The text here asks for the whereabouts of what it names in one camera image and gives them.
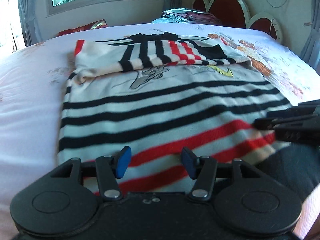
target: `pillow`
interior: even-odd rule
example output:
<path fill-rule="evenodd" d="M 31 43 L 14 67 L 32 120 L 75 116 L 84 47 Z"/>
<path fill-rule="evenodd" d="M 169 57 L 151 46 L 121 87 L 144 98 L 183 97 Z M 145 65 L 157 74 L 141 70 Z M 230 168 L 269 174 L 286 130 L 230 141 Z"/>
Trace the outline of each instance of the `pillow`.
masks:
<path fill-rule="evenodd" d="M 62 36 L 62 35 L 66 35 L 66 34 L 70 34 L 70 33 L 76 33 L 76 32 L 82 32 L 82 31 L 87 31 L 87 30 L 94 30 L 94 29 L 100 29 L 100 28 L 106 28 L 109 27 L 106 23 L 105 20 L 100 20 L 97 22 L 93 22 L 93 23 L 89 23 L 85 26 L 81 26 L 81 27 L 77 27 L 74 29 L 68 29 L 68 30 L 64 30 L 58 33 L 57 37 Z"/>

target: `bolt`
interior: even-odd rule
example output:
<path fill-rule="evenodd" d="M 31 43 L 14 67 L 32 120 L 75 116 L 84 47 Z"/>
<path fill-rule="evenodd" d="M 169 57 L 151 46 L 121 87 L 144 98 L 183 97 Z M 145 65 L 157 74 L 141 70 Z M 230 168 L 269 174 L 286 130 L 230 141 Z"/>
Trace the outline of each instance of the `bolt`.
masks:
<path fill-rule="evenodd" d="M 144 199 L 144 200 L 142 200 L 142 202 L 145 204 L 151 204 L 151 200 L 148 200 L 148 199 Z"/>
<path fill-rule="evenodd" d="M 118 197 L 120 197 L 120 194 L 121 193 L 115 189 L 109 189 L 104 192 L 104 195 L 108 198 L 118 198 Z"/>
<path fill-rule="evenodd" d="M 208 196 L 208 192 L 204 189 L 196 189 L 192 192 L 192 195 L 194 197 L 204 198 Z"/>
<path fill-rule="evenodd" d="M 151 199 L 153 202 L 159 202 L 161 199 L 160 198 L 157 198 L 157 197 L 154 197 Z"/>

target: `headboard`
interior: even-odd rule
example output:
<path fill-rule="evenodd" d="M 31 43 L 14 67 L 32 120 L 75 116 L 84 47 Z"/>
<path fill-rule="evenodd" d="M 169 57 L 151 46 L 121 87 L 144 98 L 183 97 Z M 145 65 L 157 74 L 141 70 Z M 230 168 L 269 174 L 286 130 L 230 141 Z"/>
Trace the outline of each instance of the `headboard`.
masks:
<path fill-rule="evenodd" d="M 193 0 L 192 8 L 212 13 L 224 26 L 263 31 L 282 43 L 282 31 L 273 16 L 259 13 L 251 18 L 244 0 Z"/>

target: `white bed sheet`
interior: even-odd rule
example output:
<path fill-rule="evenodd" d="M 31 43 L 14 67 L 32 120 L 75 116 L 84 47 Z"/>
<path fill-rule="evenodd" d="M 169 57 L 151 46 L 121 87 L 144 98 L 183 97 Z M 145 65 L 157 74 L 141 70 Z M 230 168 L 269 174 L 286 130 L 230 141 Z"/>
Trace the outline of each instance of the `white bed sheet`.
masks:
<path fill-rule="evenodd" d="M 245 40 L 240 48 L 258 53 L 261 62 L 273 73 L 269 80 L 292 104 L 319 99 L 320 77 L 268 35 L 255 30 L 232 29 L 211 25 L 144 24 L 103 28 L 73 33 L 33 45 L 0 61 L 0 239 L 16 234 L 9 213 L 12 197 L 27 185 L 53 169 L 56 163 L 61 102 L 65 82 L 73 69 L 73 51 L 79 39 L 110 40 L 127 35 L 160 34 L 206 37 L 222 35 L 227 42 Z M 265 50 L 262 54 L 248 43 Z M 296 89 L 287 89 L 281 73 Z M 314 214 L 320 212 L 317 201 L 311 203 Z M 303 237 L 316 217 L 307 215 L 308 223 L 296 233 Z"/>

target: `stack of clothes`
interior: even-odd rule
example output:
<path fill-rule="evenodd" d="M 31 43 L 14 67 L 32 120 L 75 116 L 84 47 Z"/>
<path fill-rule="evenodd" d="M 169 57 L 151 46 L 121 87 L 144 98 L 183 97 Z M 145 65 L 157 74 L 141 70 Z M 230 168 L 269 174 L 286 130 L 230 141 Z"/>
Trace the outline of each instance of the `stack of clothes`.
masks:
<path fill-rule="evenodd" d="M 221 21 L 209 12 L 195 9 L 170 9 L 164 11 L 159 19 L 152 23 L 194 23 L 221 26 Z"/>

